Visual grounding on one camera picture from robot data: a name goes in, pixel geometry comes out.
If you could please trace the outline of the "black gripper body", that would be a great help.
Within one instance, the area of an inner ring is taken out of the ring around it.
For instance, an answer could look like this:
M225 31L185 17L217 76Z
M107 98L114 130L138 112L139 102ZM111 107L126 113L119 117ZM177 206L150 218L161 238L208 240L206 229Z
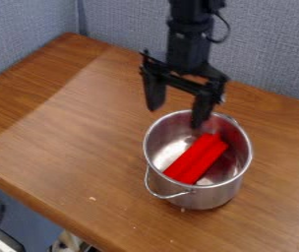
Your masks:
M141 55L141 76L142 71L147 70L166 80L168 86L172 86L192 95L198 95L201 91L208 91L213 95L214 103L224 102L226 84L230 81L230 78L208 62L202 63L197 69L185 71L153 57L149 49L145 49L141 52Z

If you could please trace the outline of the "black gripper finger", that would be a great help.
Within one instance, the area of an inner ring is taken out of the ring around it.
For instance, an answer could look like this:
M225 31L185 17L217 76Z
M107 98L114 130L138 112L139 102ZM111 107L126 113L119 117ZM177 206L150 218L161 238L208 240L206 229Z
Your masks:
M146 104L150 111L155 111L165 104L168 96L166 80L147 70L142 71Z
M190 126L193 129L201 127L202 123L210 118L214 108L214 99L210 92L201 91L196 96L192 108Z

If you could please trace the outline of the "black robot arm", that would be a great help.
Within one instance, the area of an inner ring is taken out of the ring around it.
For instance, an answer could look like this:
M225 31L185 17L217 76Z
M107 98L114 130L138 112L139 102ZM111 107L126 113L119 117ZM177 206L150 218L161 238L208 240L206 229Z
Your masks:
M161 61L145 49L139 67L146 103L155 111L166 102L168 86L192 95L190 127L210 118L214 106L224 102L229 76L209 63L213 43L222 43L232 31L221 15L226 0L170 0L169 50Z

